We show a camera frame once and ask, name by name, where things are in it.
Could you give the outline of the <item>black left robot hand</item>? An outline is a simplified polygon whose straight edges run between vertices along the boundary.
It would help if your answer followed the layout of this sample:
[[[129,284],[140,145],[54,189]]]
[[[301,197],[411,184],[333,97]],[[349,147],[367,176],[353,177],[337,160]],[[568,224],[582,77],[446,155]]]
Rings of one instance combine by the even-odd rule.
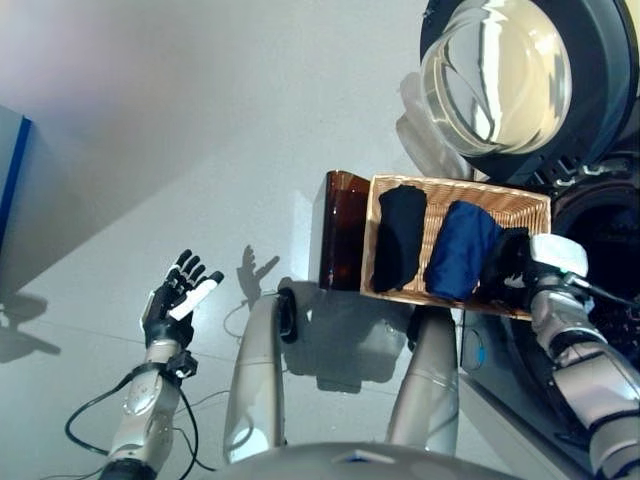
[[[184,250],[169,267],[160,285],[151,291],[140,325],[145,346],[171,340],[185,349],[192,341],[194,310],[223,281],[220,271],[206,274],[206,266],[190,249]]]

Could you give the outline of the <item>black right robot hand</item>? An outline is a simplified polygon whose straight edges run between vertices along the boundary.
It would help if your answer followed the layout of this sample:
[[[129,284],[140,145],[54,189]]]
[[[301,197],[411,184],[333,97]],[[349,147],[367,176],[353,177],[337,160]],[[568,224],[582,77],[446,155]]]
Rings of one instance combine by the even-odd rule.
[[[499,285],[532,299],[544,290],[568,292],[587,289],[588,259],[585,249],[566,237],[541,233],[515,241],[507,256],[509,268]]]

